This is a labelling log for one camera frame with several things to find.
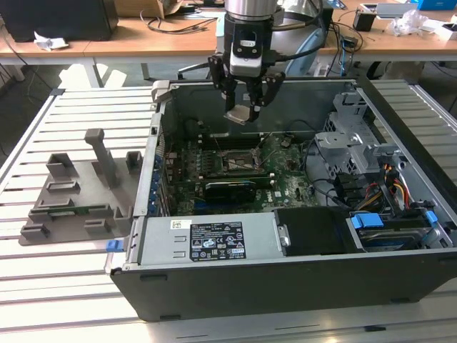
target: warning label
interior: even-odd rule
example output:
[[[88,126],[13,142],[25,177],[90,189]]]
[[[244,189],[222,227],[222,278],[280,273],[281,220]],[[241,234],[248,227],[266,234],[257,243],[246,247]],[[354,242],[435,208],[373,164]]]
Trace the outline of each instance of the warning label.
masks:
[[[192,224],[190,243],[194,262],[246,258],[241,222]]]

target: motherboard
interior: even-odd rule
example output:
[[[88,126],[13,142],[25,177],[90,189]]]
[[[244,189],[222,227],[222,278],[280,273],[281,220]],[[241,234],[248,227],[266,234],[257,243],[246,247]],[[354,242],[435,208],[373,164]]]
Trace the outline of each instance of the motherboard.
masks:
[[[171,215],[270,212],[318,203],[301,170],[306,142],[285,134],[254,138],[200,135],[166,153]]]

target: blue latch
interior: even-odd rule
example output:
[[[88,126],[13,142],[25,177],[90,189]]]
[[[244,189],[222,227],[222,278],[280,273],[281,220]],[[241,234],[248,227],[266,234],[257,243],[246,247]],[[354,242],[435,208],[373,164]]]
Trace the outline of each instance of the blue latch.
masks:
[[[351,218],[354,229],[362,227],[383,227],[384,223],[377,213],[359,213]]]
[[[110,239],[106,243],[106,252],[123,252],[123,242],[118,239]]]
[[[426,218],[432,227],[436,227],[438,225],[438,217],[436,216],[435,212],[427,211]]]

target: circuit board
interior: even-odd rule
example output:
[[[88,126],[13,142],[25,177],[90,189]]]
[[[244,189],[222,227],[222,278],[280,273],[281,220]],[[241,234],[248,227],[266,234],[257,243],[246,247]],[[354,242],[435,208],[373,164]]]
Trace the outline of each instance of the circuit board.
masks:
[[[171,214],[258,213],[318,205],[313,187],[300,170],[302,143],[284,135],[265,138],[261,147],[258,142],[226,144],[218,139],[216,145],[204,146],[202,141],[187,141],[171,152],[166,163]],[[236,202],[209,204],[205,190],[228,183],[254,184],[255,197],[238,201],[241,193]]]

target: red wire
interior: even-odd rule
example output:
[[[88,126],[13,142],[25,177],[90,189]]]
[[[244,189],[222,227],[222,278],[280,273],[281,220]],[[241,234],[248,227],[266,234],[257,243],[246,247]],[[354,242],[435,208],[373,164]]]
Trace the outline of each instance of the red wire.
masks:
[[[370,184],[370,186],[366,187],[365,199],[368,198],[368,192],[370,191],[371,187],[374,187],[374,186],[378,186],[378,184],[374,182],[374,183]]]

